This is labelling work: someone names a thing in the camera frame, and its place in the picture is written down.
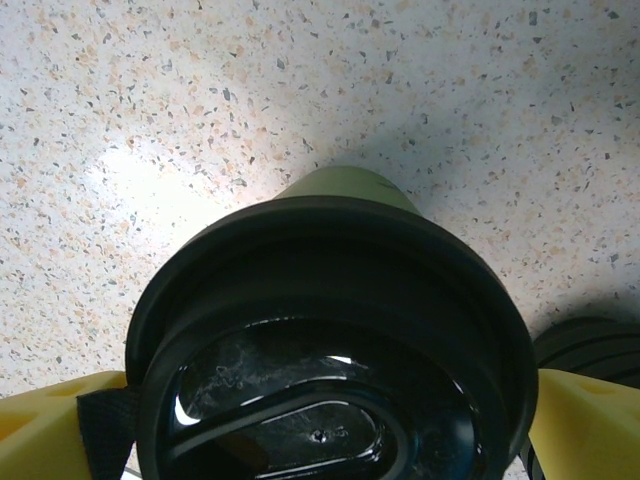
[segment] speckled floor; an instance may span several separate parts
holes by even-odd
[[[635,318],[639,10],[0,1],[0,394],[122,368],[187,238],[329,164],[397,183],[533,334]]]

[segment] yellow object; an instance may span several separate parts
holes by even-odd
[[[529,432],[547,480],[640,479],[640,390],[539,372]]]
[[[76,396],[125,385],[104,372],[0,400],[0,479],[90,480]]]

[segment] terrazzo floor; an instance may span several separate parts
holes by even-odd
[[[0,1],[0,395],[121,369],[160,265],[325,165],[399,185],[533,335],[637,319],[639,23],[631,0]]]

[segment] black rubber lid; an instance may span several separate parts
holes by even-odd
[[[202,232],[151,282],[127,375],[145,478],[500,478],[537,393],[522,319],[432,223],[336,197]]]

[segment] black rubber tire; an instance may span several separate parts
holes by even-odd
[[[539,368],[640,389],[640,324],[584,317],[554,325],[533,343]],[[531,480],[546,480],[529,438],[520,458]]]

